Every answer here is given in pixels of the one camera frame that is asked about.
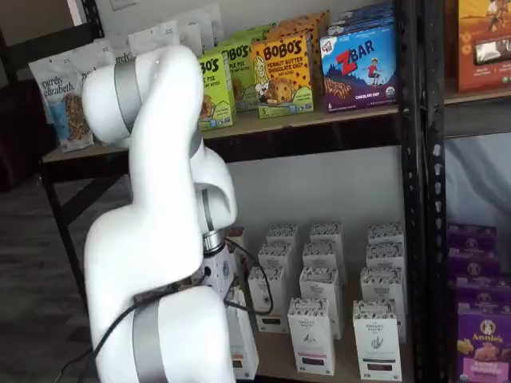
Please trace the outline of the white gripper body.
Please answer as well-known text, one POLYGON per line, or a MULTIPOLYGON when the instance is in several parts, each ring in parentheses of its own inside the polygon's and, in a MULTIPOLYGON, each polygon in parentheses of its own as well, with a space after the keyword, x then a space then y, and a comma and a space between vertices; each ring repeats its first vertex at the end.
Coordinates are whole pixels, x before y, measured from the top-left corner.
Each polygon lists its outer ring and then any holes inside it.
POLYGON ((203 261, 205 286, 224 299, 232 284, 232 261, 229 253, 217 253, 203 261))

